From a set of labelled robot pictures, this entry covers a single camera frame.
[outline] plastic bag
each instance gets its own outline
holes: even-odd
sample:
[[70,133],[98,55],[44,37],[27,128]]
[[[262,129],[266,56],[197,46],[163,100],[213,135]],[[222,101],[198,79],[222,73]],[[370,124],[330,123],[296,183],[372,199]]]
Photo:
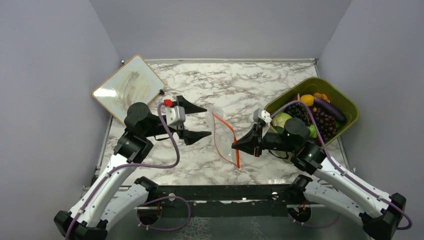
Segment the plastic bag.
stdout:
[[211,106],[207,109],[206,115],[217,154],[221,159],[241,169],[239,150],[231,148],[231,145],[237,142],[236,133],[231,125],[224,121],[224,111]]

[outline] red clip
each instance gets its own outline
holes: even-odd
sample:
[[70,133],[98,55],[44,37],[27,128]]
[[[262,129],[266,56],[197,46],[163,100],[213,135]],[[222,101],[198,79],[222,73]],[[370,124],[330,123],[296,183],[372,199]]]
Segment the red clip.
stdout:
[[166,107],[172,107],[173,105],[170,99],[163,100],[163,103],[165,104]]

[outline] small whiteboard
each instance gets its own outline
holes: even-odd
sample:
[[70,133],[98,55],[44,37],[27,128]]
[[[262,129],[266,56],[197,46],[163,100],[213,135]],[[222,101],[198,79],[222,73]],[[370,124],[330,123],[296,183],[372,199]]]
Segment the small whiteboard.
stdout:
[[98,86],[92,96],[124,123],[127,110],[133,103],[149,104],[164,87],[164,81],[140,55],[135,55]]

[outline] green plastic basket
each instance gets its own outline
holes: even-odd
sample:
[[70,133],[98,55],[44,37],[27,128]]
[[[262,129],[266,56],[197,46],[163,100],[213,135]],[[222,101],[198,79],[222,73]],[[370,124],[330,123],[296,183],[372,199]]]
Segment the green plastic basket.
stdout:
[[[286,91],[272,102],[268,103],[268,105],[265,106],[265,110],[272,115],[284,104],[292,101],[297,94],[302,96],[305,94],[313,95],[314,93],[326,94],[328,99],[330,99],[331,104],[342,111],[347,118],[347,122],[343,123],[337,129],[337,135],[325,143],[325,145],[328,146],[332,141],[337,139],[348,128],[350,128],[359,118],[357,106],[328,81],[319,77],[307,78],[296,86],[290,88],[290,90]],[[277,132],[272,126],[269,128],[269,131],[274,133]],[[279,152],[279,155],[281,157],[285,157],[286,154],[284,152]]]

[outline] eggplant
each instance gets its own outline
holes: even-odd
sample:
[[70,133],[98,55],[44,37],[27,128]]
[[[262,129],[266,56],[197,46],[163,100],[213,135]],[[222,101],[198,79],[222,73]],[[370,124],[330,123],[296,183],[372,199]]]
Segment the eggplant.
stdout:
[[342,111],[340,111],[337,107],[335,107],[333,104],[327,102],[326,100],[323,100],[319,97],[314,96],[313,97],[313,103],[320,106],[328,114],[332,115],[335,118],[336,121],[339,121],[342,124],[344,124],[348,121],[348,119],[346,118],[346,116],[343,114]]

